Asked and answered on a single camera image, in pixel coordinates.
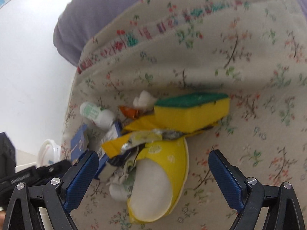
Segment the white plastic bottle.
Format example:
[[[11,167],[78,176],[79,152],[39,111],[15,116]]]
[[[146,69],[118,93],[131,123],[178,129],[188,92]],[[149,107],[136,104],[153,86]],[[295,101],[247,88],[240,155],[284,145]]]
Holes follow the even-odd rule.
[[[101,130],[108,130],[116,121],[116,115],[112,111],[91,102],[80,105],[80,114]]]

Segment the yellow snack bag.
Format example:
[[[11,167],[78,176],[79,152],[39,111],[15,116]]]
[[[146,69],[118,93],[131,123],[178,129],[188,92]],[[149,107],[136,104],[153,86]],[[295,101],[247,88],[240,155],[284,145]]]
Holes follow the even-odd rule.
[[[127,202],[118,202],[111,195],[98,209],[99,219],[110,224],[149,224],[170,215],[177,205],[182,207],[182,217],[196,215],[195,206],[209,202],[214,178],[209,170],[209,152],[216,146],[205,149],[202,145],[205,133],[175,140],[147,143],[136,158],[135,182]]]

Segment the orange wrapper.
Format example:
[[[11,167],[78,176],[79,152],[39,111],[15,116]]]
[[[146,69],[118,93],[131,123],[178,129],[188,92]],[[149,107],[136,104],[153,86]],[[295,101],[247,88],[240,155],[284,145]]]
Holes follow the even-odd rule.
[[[135,119],[138,119],[138,117],[140,117],[141,115],[141,111],[138,110],[138,109],[135,109],[135,108],[130,108],[130,107],[127,107],[127,106],[123,106],[123,105],[120,105],[119,106],[119,110],[120,112],[126,117],[126,118],[129,118],[129,119],[132,119],[132,120],[135,120]]]

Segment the floral cream cloth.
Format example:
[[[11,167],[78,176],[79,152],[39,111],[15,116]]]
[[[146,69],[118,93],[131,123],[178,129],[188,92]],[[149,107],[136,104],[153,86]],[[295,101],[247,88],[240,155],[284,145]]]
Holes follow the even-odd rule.
[[[80,115],[83,102],[114,112],[129,128],[134,123],[119,106],[132,107],[143,90],[158,99],[227,94],[229,114],[205,133],[203,147],[216,146],[211,151],[264,185],[291,183],[306,214],[306,16],[298,0],[142,0],[128,8],[83,49],[62,156],[71,157],[82,124],[104,134]],[[97,212],[107,182],[93,181],[72,212],[78,229],[229,229],[237,216],[214,178],[205,185],[209,202],[182,222],[177,205],[149,224],[110,224]]]

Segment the white printed wrapper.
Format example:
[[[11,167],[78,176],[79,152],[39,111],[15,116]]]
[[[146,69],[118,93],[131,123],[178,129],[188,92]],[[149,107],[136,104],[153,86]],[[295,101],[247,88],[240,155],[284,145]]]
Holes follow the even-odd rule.
[[[129,156],[129,158],[124,162],[121,167],[118,167],[113,175],[108,179],[107,185],[116,184],[120,185],[125,182],[129,175],[136,168],[136,158],[138,154],[134,153]]]

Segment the blue white carton box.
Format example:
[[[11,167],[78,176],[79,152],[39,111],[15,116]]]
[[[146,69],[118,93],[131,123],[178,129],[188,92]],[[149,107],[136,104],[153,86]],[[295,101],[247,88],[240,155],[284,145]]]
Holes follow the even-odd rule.
[[[87,124],[82,124],[70,142],[71,161],[76,163],[87,150],[95,151],[99,158],[99,165],[94,179],[107,182],[117,170],[117,167],[110,164],[110,158],[102,148],[102,144],[120,137],[121,130],[121,123],[115,121],[111,128],[100,136],[99,133],[89,129]]]

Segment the white tissue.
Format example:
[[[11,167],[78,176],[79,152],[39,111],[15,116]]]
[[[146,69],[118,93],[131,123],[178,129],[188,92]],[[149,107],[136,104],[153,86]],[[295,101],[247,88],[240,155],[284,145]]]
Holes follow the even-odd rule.
[[[139,97],[135,97],[133,101],[133,107],[142,111],[151,111],[154,108],[154,104],[157,102],[157,98],[152,96],[146,90],[143,90]]]

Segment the purple bed blanket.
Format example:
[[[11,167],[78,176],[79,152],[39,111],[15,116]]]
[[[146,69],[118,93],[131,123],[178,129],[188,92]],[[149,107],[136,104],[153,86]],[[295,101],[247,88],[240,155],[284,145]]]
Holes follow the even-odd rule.
[[[77,67],[86,43],[138,1],[72,0],[55,26],[54,46],[58,53]]]

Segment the yellow green sponge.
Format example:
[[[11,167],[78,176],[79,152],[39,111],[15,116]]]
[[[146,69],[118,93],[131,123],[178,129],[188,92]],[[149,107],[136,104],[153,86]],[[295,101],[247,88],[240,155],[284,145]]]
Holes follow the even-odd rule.
[[[230,97],[226,94],[196,92],[158,100],[154,116],[168,129],[192,133],[227,116],[229,107]]]

